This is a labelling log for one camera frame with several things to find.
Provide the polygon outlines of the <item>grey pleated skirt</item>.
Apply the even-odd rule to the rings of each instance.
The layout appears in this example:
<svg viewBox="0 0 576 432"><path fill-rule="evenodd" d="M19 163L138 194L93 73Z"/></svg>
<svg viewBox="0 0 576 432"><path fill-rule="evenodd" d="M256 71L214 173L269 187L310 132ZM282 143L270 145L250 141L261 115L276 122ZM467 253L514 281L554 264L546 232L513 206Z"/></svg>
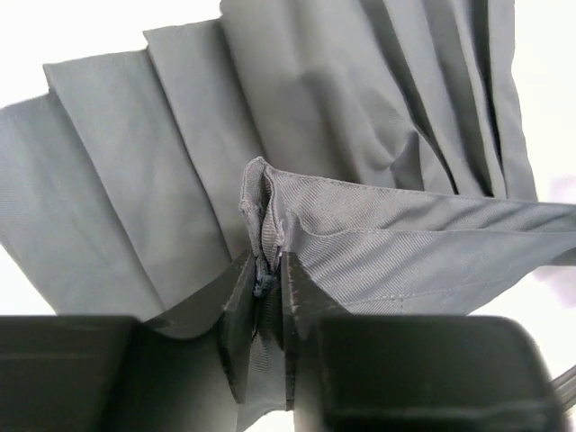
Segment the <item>grey pleated skirt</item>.
<svg viewBox="0 0 576 432"><path fill-rule="evenodd" d="M144 50L44 68L1 111L1 242L60 312L149 319L240 253L262 312L245 415L285 407L275 274L352 312L467 314L575 262L539 202L511 1L225 1Z"/></svg>

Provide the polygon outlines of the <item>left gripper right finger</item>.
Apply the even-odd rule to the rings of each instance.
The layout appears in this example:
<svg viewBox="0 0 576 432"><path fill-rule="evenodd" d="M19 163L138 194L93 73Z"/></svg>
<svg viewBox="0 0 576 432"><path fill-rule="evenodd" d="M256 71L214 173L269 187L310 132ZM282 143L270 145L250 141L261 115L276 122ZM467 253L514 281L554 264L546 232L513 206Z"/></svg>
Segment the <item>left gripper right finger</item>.
<svg viewBox="0 0 576 432"><path fill-rule="evenodd" d="M494 316L345 310L281 261L286 403L298 431L564 431L567 381Z"/></svg>

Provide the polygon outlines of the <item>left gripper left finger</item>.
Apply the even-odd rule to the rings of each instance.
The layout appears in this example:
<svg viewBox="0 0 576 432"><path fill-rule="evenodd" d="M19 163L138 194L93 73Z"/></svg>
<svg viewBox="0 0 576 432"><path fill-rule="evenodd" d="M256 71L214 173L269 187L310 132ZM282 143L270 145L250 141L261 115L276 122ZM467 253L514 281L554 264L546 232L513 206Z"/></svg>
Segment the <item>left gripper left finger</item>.
<svg viewBox="0 0 576 432"><path fill-rule="evenodd" d="M254 258L154 319L4 316L4 431L232 431L245 401Z"/></svg>

